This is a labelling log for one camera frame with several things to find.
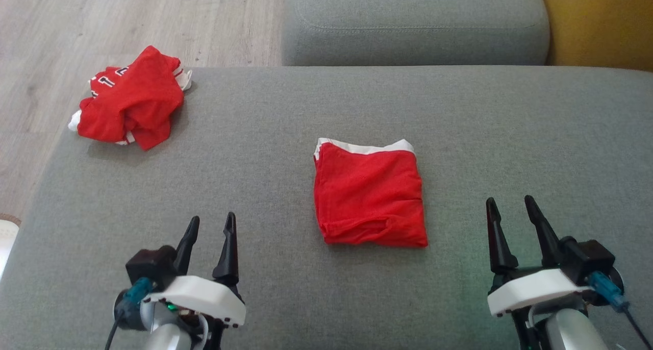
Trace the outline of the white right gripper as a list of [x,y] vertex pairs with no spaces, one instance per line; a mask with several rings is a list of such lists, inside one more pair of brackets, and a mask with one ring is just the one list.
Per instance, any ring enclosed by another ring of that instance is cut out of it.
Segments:
[[[561,253],[558,250],[559,239],[540,207],[531,195],[524,197],[525,208],[530,222],[537,232],[541,250],[539,272],[529,274],[501,285],[488,295],[488,308],[492,316],[498,317],[509,311],[520,310],[541,302],[552,301],[563,296],[592,290],[588,285],[577,285],[558,267]],[[489,197],[486,201],[488,251],[490,271],[504,274],[518,268],[518,260],[509,249],[508,241],[501,227],[501,215],[496,201]]]

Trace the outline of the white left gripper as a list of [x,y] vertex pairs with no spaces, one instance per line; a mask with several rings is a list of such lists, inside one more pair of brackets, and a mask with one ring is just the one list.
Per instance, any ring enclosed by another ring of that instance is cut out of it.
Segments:
[[198,276],[187,276],[194,243],[197,241],[200,217],[191,218],[186,232],[178,243],[173,267],[178,277],[161,292],[152,292],[147,301],[163,299],[178,307],[198,311],[231,326],[243,326],[246,306],[228,287],[239,283],[238,243],[236,215],[230,211],[224,225],[224,243],[217,266],[213,269],[214,281]]

